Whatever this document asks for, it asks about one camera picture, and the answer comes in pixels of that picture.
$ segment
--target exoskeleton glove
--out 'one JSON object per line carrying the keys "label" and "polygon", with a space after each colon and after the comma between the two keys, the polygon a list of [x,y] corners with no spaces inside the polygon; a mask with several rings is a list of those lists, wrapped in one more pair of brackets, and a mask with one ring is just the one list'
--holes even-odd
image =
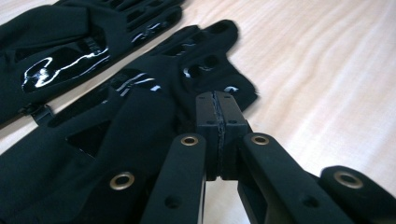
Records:
{"label": "exoskeleton glove", "polygon": [[99,74],[181,18],[184,0],[62,0],[0,26],[0,124]]}
{"label": "exoskeleton glove", "polygon": [[231,21],[186,27],[28,134],[0,156],[0,220],[136,223],[195,96],[256,99],[226,57],[236,39]]}

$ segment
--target glove finger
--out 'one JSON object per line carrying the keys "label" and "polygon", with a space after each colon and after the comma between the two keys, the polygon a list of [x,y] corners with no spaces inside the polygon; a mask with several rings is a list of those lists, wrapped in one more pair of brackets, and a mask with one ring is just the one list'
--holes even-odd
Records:
{"label": "glove finger", "polygon": [[163,47],[163,55],[183,57],[183,60],[199,57],[210,51],[227,52],[238,38],[238,29],[232,21],[219,21],[201,32],[186,36],[184,40]]}
{"label": "glove finger", "polygon": [[182,80],[187,92],[198,95],[206,91],[230,93],[241,110],[257,98],[251,82],[232,65],[223,52],[208,53],[182,66]]}
{"label": "glove finger", "polygon": [[135,48],[146,44],[154,36],[174,26],[181,19],[181,15],[181,7],[171,7],[166,9],[161,14],[161,17],[154,17],[138,26],[136,26],[135,22],[131,22],[128,24],[131,43],[133,43]]}
{"label": "glove finger", "polygon": [[122,69],[107,83],[110,83],[121,97],[127,96],[136,86],[146,90],[161,91],[161,87],[153,77],[137,69]]}
{"label": "glove finger", "polygon": [[162,53],[163,51],[168,51],[175,45],[179,45],[181,41],[183,41],[186,38],[189,38],[189,36],[193,36],[195,34],[200,33],[201,30],[197,25],[192,25],[192,26],[185,26],[182,29],[176,31],[174,34],[166,38],[163,42],[161,42],[159,45],[157,45],[155,48],[153,48],[148,54],[150,56],[154,56],[157,54]]}
{"label": "glove finger", "polygon": [[113,8],[118,11],[123,11],[131,6],[142,2],[142,0],[103,0],[107,4],[110,4]]}
{"label": "glove finger", "polygon": [[[78,23],[71,26],[72,19]],[[48,32],[52,27],[63,28]],[[89,31],[89,17],[85,8],[37,7],[0,26],[0,51],[60,45],[80,39]]]}
{"label": "glove finger", "polygon": [[160,2],[160,4],[153,4],[160,1],[154,1],[149,3],[147,1],[141,2],[136,6],[132,6],[125,10],[127,14],[127,21],[129,29],[134,29],[135,27],[139,27],[145,22],[156,18],[163,14],[168,8],[175,7],[176,1],[167,0]]}
{"label": "glove finger", "polygon": [[184,0],[133,1],[130,4],[123,2],[116,8],[131,15],[131,18],[128,18],[131,21],[138,17],[155,17],[167,8],[180,6],[183,2]]}

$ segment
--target light wood surface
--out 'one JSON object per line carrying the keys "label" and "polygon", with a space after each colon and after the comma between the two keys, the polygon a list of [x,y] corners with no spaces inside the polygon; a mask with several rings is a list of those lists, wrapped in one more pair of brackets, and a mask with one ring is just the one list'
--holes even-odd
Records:
{"label": "light wood surface", "polygon": [[[54,1],[0,3],[0,23]],[[50,102],[56,112],[176,29],[229,19],[240,28],[230,60],[257,87],[245,112],[308,172],[345,165],[396,195],[396,1],[188,0],[184,19],[147,47]],[[0,152],[35,128],[0,131]],[[205,223],[248,223],[236,183],[207,183]]]}

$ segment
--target hole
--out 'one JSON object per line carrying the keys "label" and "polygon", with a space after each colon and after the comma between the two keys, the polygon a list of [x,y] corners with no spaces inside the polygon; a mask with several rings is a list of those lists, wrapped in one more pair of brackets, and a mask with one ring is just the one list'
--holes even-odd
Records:
{"label": "hole", "polygon": [[225,30],[228,29],[228,26],[225,23],[218,22],[216,24],[213,24],[212,26],[207,28],[207,31],[209,31],[212,34],[220,34],[224,32]]}
{"label": "hole", "polygon": [[185,68],[183,72],[184,72],[184,76],[189,78],[197,78],[202,75],[201,68],[199,67],[198,64]]}
{"label": "hole", "polygon": [[181,144],[187,147],[192,147],[198,144],[198,138],[194,136],[187,136],[181,139]]}
{"label": "hole", "polygon": [[319,202],[316,198],[309,196],[309,195],[304,195],[303,198],[301,199],[301,202],[305,207],[309,208],[317,208],[319,207]]}
{"label": "hole", "polygon": [[349,172],[337,171],[334,173],[334,179],[350,189],[361,189],[363,187],[363,182]]}
{"label": "hole", "polygon": [[182,55],[184,52],[186,52],[184,47],[181,45],[178,45],[178,46],[175,46],[175,47],[169,49],[168,51],[166,51],[165,55],[174,57],[174,56]]}
{"label": "hole", "polygon": [[264,137],[264,136],[258,136],[255,135],[253,137],[251,137],[251,141],[257,145],[267,145],[268,143],[270,143],[270,141],[268,140],[268,138]]}
{"label": "hole", "polygon": [[134,183],[134,175],[129,172],[122,172],[110,180],[110,187],[114,190],[128,189]]}
{"label": "hole", "polygon": [[181,198],[175,195],[170,195],[165,199],[165,205],[170,209],[177,209],[181,206],[181,204],[182,204]]}
{"label": "hole", "polygon": [[131,22],[136,20],[138,17],[140,17],[141,15],[143,15],[145,13],[144,10],[136,10],[133,13],[128,15],[127,21]]}
{"label": "hole", "polygon": [[206,40],[206,36],[202,32],[200,32],[200,33],[197,33],[196,35],[193,35],[191,40],[194,44],[199,44],[199,43],[203,42],[204,40]]}
{"label": "hole", "polygon": [[107,134],[110,121],[97,124],[91,128],[83,130],[79,133],[75,133],[66,137],[66,142],[80,151],[87,153],[91,157],[95,158],[102,141]]}
{"label": "hole", "polygon": [[204,64],[208,68],[214,68],[216,65],[219,64],[219,60],[216,56],[211,55],[204,59]]}

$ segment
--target black mechanical part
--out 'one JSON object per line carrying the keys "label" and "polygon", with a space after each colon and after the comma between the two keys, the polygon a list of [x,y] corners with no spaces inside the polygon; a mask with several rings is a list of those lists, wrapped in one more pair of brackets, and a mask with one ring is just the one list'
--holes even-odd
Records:
{"label": "black mechanical part", "polygon": [[47,123],[53,118],[53,113],[49,105],[29,104],[22,108],[19,113],[22,113],[25,116],[32,116],[37,125]]}
{"label": "black mechanical part", "polygon": [[334,166],[318,183],[356,223],[396,223],[396,199],[366,175]]}
{"label": "black mechanical part", "polygon": [[196,131],[208,141],[207,180],[237,180],[237,142],[250,130],[248,123],[230,93],[206,92],[196,99]]}
{"label": "black mechanical part", "polygon": [[249,133],[240,152],[268,203],[265,223],[353,223],[273,137]]}
{"label": "black mechanical part", "polygon": [[206,140],[187,133],[175,138],[141,224],[202,223]]}
{"label": "black mechanical part", "polygon": [[244,205],[247,217],[251,224],[262,224],[265,223],[266,213],[268,204],[265,198],[262,196],[259,187],[254,182],[248,168],[241,166],[239,171],[242,175],[238,181],[238,194],[241,198],[242,205]]}

